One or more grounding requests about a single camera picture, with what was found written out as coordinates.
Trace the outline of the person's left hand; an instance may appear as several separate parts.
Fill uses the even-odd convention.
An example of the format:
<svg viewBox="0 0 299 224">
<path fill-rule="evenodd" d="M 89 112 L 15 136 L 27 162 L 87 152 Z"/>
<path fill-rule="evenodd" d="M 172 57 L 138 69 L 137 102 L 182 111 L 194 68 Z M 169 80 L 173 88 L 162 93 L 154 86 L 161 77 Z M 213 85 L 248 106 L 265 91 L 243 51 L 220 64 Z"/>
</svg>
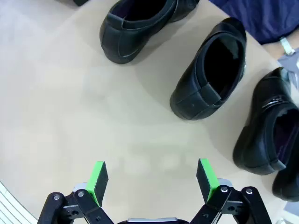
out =
<svg viewBox="0 0 299 224">
<path fill-rule="evenodd" d="M 276 60 L 285 54 L 285 49 L 280 41 L 264 44 L 262 46 Z"/>
</svg>

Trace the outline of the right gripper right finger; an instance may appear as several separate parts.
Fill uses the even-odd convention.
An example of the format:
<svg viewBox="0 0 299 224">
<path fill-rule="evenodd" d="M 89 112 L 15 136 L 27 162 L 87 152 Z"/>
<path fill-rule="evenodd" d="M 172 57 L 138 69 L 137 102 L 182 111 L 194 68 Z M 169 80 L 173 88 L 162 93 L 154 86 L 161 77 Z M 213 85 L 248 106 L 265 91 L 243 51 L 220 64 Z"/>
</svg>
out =
<svg viewBox="0 0 299 224">
<path fill-rule="evenodd" d="M 199 159 L 196 177 L 205 204 L 192 224 L 216 224 L 223 214 L 232 215 L 237 224 L 270 224 L 271 219 L 257 188 L 241 191 L 221 185 L 208 159 Z"/>
</svg>

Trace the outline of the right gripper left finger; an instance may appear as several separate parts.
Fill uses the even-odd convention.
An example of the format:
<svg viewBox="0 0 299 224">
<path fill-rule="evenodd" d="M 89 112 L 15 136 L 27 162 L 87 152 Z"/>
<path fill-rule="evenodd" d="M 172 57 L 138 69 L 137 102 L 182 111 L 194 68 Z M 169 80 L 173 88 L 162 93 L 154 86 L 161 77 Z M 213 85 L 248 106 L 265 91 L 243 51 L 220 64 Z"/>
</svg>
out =
<svg viewBox="0 0 299 224">
<path fill-rule="evenodd" d="M 108 224 L 109 216 L 102 209 L 102 201 L 108 182 L 106 164 L 99 161 L 82 189 L 64 196 L 60 192 L 48 195 L 41 214 L 40 224 L 72 224 L 83 218 L 88 224 Z"/>
</svg>

